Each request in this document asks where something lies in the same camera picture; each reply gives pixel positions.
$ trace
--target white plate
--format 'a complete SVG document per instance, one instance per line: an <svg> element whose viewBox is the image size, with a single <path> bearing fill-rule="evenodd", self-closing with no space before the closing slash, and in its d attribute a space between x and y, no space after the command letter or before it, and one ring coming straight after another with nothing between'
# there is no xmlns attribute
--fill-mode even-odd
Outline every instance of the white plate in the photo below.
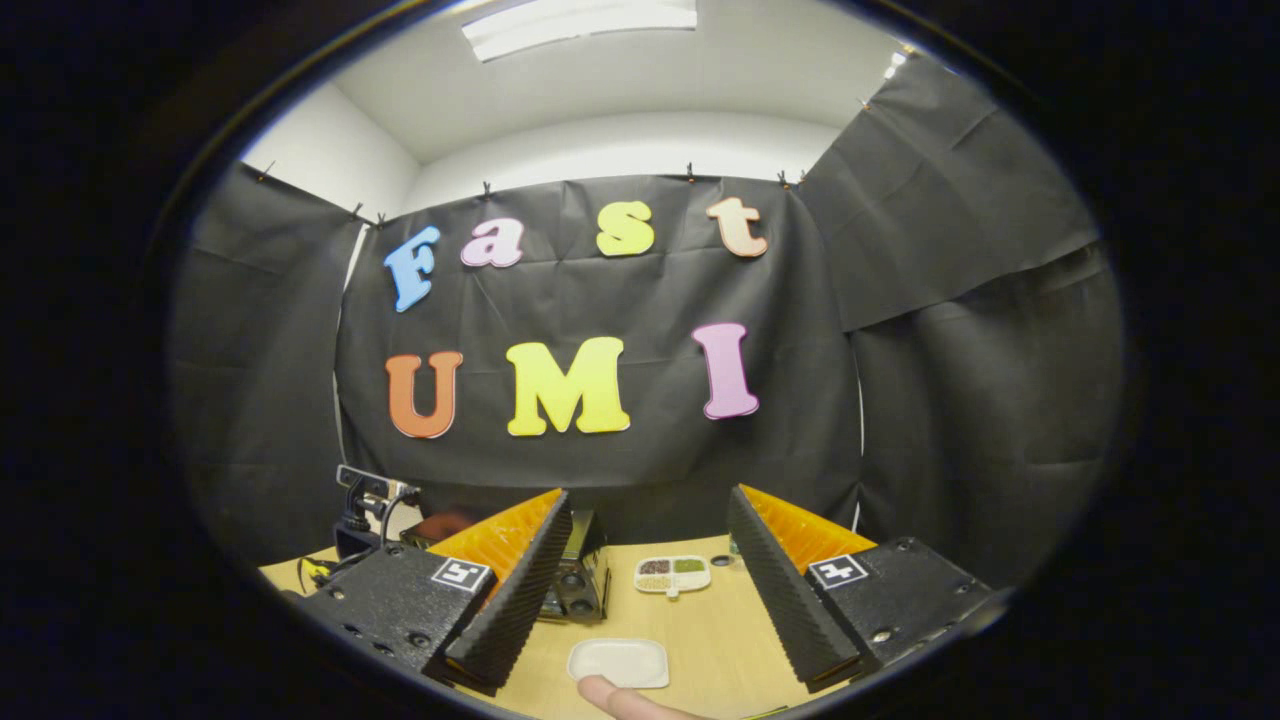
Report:
<svg viewBox="0 0 1280 720"><path fill-rule="evenodd" d="M678 560L696 560L703 565L703 569L677 573L676 561ZM644 568L646 562L667 562L667 571L641 575L640 569ZM680 593L682 592L699 591L712 584L712 573L707 565L707 560L698 555L645 557L644 560L636 562L632 583L640 592L663 592L667 593L667 597L676 598L680 597Z"/></svg>
<svg viewBox="0 0 1280 720"><path fill-rule="evenodd" d="M620 688L664 688L667 650L653 641L599 638L582 641L568 653L568 676L604 675Z"/></svg>

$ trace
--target seeds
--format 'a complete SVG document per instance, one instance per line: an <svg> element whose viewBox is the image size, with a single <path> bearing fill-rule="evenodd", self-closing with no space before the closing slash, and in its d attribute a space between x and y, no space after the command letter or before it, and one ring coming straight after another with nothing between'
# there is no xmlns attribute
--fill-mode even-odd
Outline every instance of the seeds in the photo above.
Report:
<svg viewBox="0 0 1280 720"><path fill-rule="evenodd" d="M646 591L664 591L671 587L671 578L640 578L636 584Z"/></svg>

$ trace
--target pink letter i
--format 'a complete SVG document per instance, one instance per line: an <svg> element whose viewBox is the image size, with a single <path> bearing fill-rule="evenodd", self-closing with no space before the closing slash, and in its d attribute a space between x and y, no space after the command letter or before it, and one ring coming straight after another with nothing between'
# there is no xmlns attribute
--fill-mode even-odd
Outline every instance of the pink letter i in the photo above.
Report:
<svg viewBox="0 0 1280 720"><path fill-rule="evenodd" d="M737 323L717 323L703 325L691 334L707 355L707 380L712 386L712 400L703 407L703 414L719 420L755 413L760 401L746 391L740 346L746 328Z"/></svg>

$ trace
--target ceiling light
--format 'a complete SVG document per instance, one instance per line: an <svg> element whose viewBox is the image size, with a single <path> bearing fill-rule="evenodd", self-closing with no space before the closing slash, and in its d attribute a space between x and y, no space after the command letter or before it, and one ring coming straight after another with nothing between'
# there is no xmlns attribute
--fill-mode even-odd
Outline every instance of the ceiling light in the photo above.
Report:
<svg viewBox="0 0 1280 720"><path fill-rule="evenodd" d="M695 29L698 0L534 0L462 26L481 63L599 32Z"/></svg>

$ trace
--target black fabric backdrop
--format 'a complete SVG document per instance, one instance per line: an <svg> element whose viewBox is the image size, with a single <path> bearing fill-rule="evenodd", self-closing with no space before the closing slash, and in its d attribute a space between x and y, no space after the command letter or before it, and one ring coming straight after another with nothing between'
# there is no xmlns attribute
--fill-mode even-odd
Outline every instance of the black fabric backdrop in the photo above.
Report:
<svg viewBox="0 0 1280 720"><path fill-rule="evenodd" d="M932 60L901 65L792 190L678 177L503 190L371 229L346 295L358 224L255 179L238 169L197 222L172 343L193 492L255 562L329 542L330 372L351 462L421 484L433 510L488 514L567 487L614 542L723 532L728 488L745 482L846 525L860 502L874 539L918 536L1000 585L1025 578L1093 489L1123 343L1098 233L1034 138ZM763 256L723 246L705 209L726 196L759 209ZM602 255L598 211L634 200L653 210L654 246ZM525 224L520 263L465 266L472 228L503 217ZM396 313L383 260L429 224L433 288ZM708 323L748 328L754 415L703 416L690 332ZM511 437L507 348L543 342L567 370L598 336L625 343L631 427ZM385 361L422 357L415 400L430 414L439 351L465 357L454 424L408 438L389 418Z"/></svg>
<svg viewBox="0 0 1280 720"><path fill-rule="evenodd" d="M974 83L913 56L869 105L797 190L846 331L1098 240L1059 165Z"/></svg>
<svg viewBox="0 0 1280 720"><path fill-rule="evenodd" d="M228 173L193 223L169 351L196 506L260 565L333 543L334 333L361 224L257 177Z"/></svg>
<svg viewBox="0 0 1280 720"><path fill-rule="evenodd" d="M707 208L727 196L756 208L754 259L731 254ZM604 256L596 214L614 201L653 210L655 242ZM525 224L524 258L471 268L458 252L493 218ZM383 259L428 225L430 293L396 313ZM413 213L371 232L347 290L338 387L349 459L426 488L433 509L492 512L552 487L594 507L614 542L655 542L724 532L728 489L745 482L847 524L858 478L854 361L828 283L827 258L808 213L777 183L622 177L502 191ZM760 400L749 416L712 421L701 347L709 323L748 328L741 350ZM582 341L623 341L618 384L631 427L584 434L570 427L512 437L515 373L507 348L545 343L562 372ZM402 434L388 413L393 355L419 355L420 414L435 407L433 352L460 351L453 427L434 439Z"/></svg>
<svg viewBox="0 0 1280 720"><path fill-rule="evenodd" d="M799 188L858 357L859 528L1024 579L1092 495L1124 331L1098 231L977 86L914 56Z"/></svg>

